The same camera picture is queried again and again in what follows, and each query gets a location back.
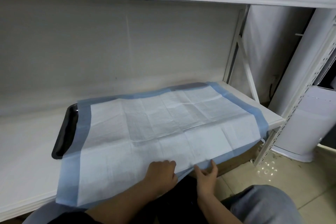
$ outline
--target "hand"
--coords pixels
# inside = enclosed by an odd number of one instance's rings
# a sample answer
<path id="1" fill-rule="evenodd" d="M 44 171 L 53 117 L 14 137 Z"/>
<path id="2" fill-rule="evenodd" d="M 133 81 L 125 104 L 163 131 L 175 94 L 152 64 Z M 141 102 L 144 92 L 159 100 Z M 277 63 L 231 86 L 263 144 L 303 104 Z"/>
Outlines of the hand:
<path id="1" fill-rule="evenodd" d="M 212 165 L 211 173 L 208 173 L 205 170 L 201 170 L 197 165 L 194 165 L 197 177 L 197 196 L 200 199 L 203 199 L 208 195 L 215 194 L 215 185 L 217 180 L 218 168 L 213 160 L 211 160 L 211 165 Z"/>
<path id="2" fill-rule="evenodd" d="M 175 167 L 176 162 L 168 160 L 149 164 L 143 182 L 154 190 L 156 197 L 170 191 L 177 184 L 177 176 L 174 174 Z"/>

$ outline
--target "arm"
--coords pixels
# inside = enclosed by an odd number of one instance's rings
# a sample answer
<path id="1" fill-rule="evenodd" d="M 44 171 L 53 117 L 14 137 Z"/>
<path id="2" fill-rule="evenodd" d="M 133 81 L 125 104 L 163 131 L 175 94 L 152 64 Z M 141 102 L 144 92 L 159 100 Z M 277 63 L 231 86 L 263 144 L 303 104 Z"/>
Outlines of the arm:
<path id="1" fill-rule="evenodd" d="M 212 171 L 207 173 L 194 166 L 197 176 L 198 206 L 210 224 L 242 224 L 221 202 L 214 196 L 217 179 L 217 166 L 211 160 Z"/>
<path id="2" fill-rule="evenodd" d="M 177 184 L 176 162 L 150 163 L 145 178 L 126 191 L 86 211 L 95 221 L 128 223 L 139 210 Z"/>

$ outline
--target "disposable underpad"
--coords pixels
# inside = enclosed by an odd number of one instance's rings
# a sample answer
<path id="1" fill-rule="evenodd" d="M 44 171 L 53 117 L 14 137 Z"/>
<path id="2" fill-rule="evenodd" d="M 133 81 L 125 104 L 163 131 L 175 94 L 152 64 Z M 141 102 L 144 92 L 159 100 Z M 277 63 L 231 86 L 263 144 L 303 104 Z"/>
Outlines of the disposable underpad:
<path id="1" fill-rule="evenodd" d="M 176 161 L 179 179 L 194 164 L 223 162 L 268 129 L 261 111 L 217 83 L 78 102 L 73 144 L 63 156 L 56 202 L 90 206 L 144 178 L 152 161 Z"/>

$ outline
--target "forearm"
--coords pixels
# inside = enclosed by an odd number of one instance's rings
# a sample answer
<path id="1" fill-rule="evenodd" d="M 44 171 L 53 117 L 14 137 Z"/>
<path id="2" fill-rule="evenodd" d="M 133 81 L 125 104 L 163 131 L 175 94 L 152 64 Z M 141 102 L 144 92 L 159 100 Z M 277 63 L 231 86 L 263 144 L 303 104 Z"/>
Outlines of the forearm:
<path id="1" fill-rule="evenodd" d="M 128 190 L 86 211 L 104 224 L 128 223 L 147 203 L 156 198 L 154 191 L 141 181 Z"/>
<path id="2" fill-rule="evenodd" d="M 198 198 L 198 205 L 209 224 L 242 224 L 212 194 Z"/>

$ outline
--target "black sleeve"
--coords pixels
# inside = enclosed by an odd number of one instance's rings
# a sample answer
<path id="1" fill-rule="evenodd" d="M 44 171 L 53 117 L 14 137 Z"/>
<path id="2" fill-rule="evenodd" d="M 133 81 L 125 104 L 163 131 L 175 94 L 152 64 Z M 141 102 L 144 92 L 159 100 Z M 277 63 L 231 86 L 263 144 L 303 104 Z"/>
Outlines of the black sleeve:
<path id="1" fill-rule="evenodd" d="M 73 223 L 98 224 L 100 222 L 95 221 L 87 213 L 71 212 L 61 214 L 48 224 L 73 224 Z"/>

